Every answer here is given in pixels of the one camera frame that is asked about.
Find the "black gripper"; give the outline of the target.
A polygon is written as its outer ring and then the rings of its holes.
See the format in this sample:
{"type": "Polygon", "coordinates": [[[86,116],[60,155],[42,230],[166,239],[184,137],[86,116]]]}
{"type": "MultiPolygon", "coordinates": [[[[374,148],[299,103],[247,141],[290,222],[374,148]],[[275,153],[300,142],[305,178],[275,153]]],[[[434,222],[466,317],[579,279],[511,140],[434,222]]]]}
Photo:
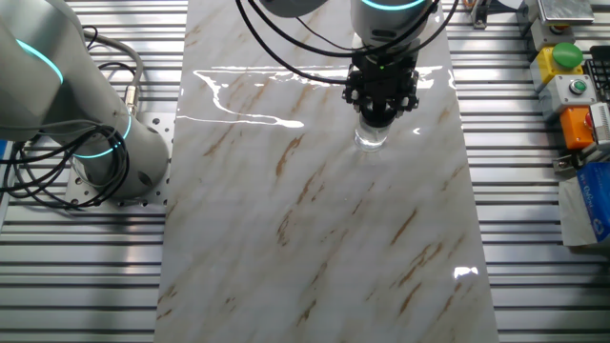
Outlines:
{"type": "Polygon", "coordinates": [[[418,107],[416,65],[417,54],[377,61],[354,57],[342,97],[360,114],[368,110],[371,99],[396,103],[398,112],[412,111],[418,107]]]}

